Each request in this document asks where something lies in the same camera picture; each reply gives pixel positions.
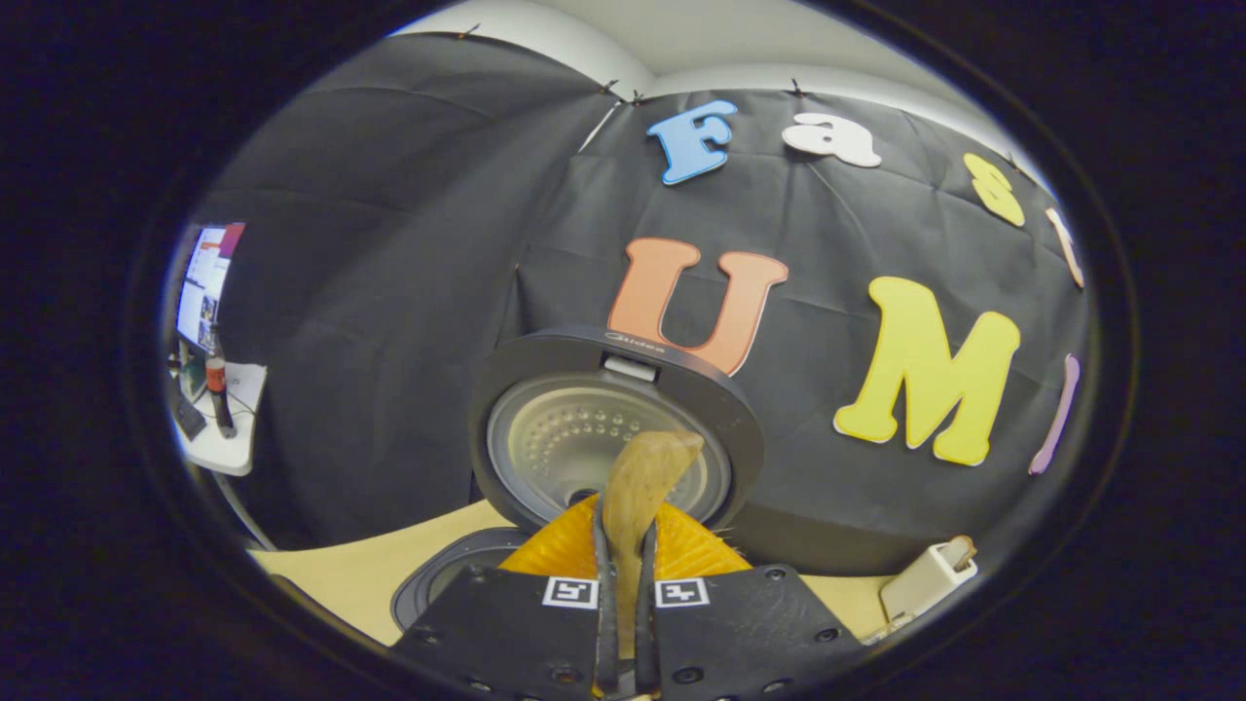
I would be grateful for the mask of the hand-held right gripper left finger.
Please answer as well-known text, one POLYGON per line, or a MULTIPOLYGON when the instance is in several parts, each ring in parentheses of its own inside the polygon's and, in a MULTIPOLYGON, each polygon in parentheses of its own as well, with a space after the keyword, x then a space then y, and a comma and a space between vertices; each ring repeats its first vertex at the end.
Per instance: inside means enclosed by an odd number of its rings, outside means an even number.
POLYGON ((451 699, 598 700, 619 685, 616 586, 598 499, 493 567, 459 569, 392 645, 451 699))

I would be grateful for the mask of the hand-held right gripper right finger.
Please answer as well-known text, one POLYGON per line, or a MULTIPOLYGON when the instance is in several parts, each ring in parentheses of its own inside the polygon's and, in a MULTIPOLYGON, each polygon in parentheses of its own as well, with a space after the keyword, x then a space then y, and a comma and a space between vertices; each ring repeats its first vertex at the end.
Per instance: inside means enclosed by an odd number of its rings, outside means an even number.
POLYGON ((670 504, 642 542, 638 684, 662 700, 795 700, 866 656, 791 567, 751 567, 670 504))

